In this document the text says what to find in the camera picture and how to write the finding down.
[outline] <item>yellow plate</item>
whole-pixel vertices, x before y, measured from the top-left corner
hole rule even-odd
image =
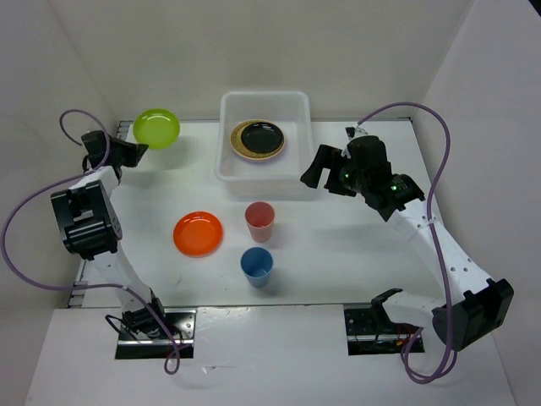
[[[284,149],[284,144],[285,144],[285,140],[286,140],[285,137],[284,137],[284,141],[281,143],[281,145],[278,148],[276,148],[275,150],[271,151],[271,152],[266,152],[266,153],[253,152],[253,151],[249,150],[248,148],[246,148],[246,146],[244,146],[243,142],[241,141],[241,135],[242,135],[242,133],[243,133],[243,131],[244,131],[244,129],[246,127],[248,127],[249,125],[255,124],[255,123],[273,124],[273,123],[271,123],[270,121],[267,121],[267,120],[248,120],[248,121],[241,122],[231,132],[231,137],[229,138],[229,140],[231,141],[231,147],[233,148],[233,150],[235,152],[237,152],[242,158],[246,158],[246,159],[249,159],[249,160],[252,160],[252,161],[264,161],[264,160],[272,158],[273,156],[278,155],[281,152],[281,150]]]

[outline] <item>white table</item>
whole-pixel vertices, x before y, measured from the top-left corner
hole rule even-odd
[[[422,386],[398,354],[347,356],[338,304],[200,308],[194,358],[168,376],[162,359],[114,359],[109,311],[117,312],[55,311],[27,406],[515,405],[491,335],[460,352],[448,376]],[[436,360],[412,354],[425,373]]]
[[[314,144],[342,148],[348,125],[313,123]],[[395,173],[410,175],[428,192],[429,177],[411,123],[364,127],[386,143]],[[124,171],[112,195],[126,254],[165,306],[352,303],[370,301],[394,287],[441,295],[413,249],[362,197],[331,195],[322,188],[314,201],[271,202],[275,231],[262,245],[274,256],[275,269],[267,287],[251,288],[239,267],[242,253],[257,245],[244,222],[248,202],[230,196],[214,175],[217,134],[218,123],[182,124],[177,143],[147,151],[137,168]],[[206,258],[188,258],[172,242],[174,225],[191,211],[210,211],[224,227],[220,248]],[[85,280],[103,282],[89,266]],[[83,307],[117,306],[111,290],[85,294]]]

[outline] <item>orange plate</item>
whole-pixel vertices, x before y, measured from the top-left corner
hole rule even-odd
[[[205,256],[220,245],[220,220],[206,211],[194,211],[181,218],[172,232],[178,250],[188,256]]]

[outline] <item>red cup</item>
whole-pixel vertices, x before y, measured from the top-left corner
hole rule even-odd
[[[264,243],[271,237],[274,216],[274,209],[264,201],[256,201],[248,206],[244,218],[255,242]]]

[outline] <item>black plate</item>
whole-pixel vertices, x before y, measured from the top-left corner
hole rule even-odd
[[[240,140],[252,152],[266,154],[276,151],[284,142],[284,134],[273,123],[258,122],[247,126]]]

